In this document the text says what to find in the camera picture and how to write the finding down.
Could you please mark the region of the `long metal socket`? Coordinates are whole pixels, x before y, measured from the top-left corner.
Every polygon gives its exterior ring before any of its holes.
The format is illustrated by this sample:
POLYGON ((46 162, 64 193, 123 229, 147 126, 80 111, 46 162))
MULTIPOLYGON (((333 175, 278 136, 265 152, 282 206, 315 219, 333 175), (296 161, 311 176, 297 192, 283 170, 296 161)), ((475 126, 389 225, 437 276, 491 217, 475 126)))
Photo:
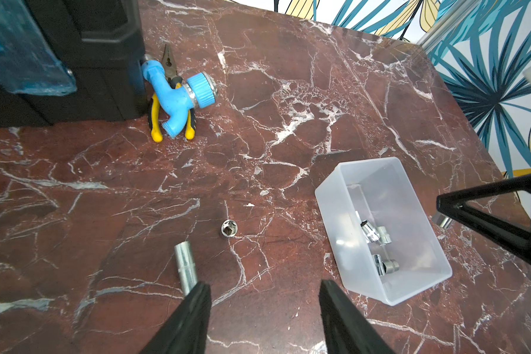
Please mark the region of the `long metal socket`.
POLYGON ((181 290, 187 296, 199 282, 196 274, 196 263, 189 241, 175 245, 175 256, 178 275, 181 282, 181 290))

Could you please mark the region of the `small dark socket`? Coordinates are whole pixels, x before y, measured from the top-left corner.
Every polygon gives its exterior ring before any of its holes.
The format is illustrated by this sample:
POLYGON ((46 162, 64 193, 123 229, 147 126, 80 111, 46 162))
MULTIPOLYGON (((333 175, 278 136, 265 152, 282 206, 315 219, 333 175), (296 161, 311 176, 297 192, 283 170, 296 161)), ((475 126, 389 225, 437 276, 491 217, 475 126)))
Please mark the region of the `small dark socket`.
POLYGON ((441 212, 436 212, 432 216, 432 222, 444 230, 451 226, 452 221, 453 220, 450 217, 442 214, 441 212))

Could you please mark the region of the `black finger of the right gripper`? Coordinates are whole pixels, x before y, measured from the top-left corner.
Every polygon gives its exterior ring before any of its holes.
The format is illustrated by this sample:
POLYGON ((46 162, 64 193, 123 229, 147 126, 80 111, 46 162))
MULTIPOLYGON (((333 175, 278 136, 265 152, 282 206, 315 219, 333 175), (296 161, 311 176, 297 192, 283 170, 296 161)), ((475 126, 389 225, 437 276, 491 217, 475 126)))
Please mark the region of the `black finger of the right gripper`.
POLYGON ((517 191, 531 194, 531 174, 439 195, 437 211, 485 236, 504 250, 531 265, 531 227, 527 230, 468 203, 517 191))

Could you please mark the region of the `small metal socket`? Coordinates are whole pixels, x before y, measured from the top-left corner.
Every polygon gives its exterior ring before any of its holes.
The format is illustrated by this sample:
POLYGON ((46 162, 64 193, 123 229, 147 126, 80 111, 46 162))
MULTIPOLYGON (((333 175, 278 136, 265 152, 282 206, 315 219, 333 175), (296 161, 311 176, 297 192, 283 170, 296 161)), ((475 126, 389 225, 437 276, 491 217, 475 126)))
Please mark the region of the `small metal socket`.
POLYGON ((367 243, 391 244, 391 237, 385 227, 376 227, 368 220, 361 222, 361 230, 367 243))

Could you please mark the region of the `metal socket front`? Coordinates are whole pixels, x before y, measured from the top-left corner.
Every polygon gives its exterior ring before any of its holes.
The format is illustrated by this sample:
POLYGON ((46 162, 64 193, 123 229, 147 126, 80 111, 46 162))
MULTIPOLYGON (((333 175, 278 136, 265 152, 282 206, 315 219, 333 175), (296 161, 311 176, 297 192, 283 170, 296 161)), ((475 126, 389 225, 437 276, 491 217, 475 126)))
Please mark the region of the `metal socket front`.
POLYGON ((383 277, 400 270, 398 261, 394 259, 383 259, 381 255, 373 255, 373 262, 379 277, 383 277))

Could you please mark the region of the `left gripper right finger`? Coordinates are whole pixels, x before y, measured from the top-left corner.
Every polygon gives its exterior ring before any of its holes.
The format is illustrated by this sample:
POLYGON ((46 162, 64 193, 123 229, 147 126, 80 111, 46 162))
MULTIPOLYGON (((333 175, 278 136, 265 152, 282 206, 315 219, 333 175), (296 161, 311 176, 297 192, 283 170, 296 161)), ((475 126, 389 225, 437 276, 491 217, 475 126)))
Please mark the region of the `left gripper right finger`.
POLYGON ((322 280, 319 304, 327 353, 394 353, 333 280, 322 280))

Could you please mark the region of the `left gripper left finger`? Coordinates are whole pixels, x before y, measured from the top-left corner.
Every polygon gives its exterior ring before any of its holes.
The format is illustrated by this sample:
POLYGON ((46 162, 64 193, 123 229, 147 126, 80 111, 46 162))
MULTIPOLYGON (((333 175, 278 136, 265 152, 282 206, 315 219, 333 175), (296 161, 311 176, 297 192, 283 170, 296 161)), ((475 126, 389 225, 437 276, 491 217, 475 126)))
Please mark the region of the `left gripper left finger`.
POLYGON ((140 353, 205 353, 210 285, 198 282, 140 353))

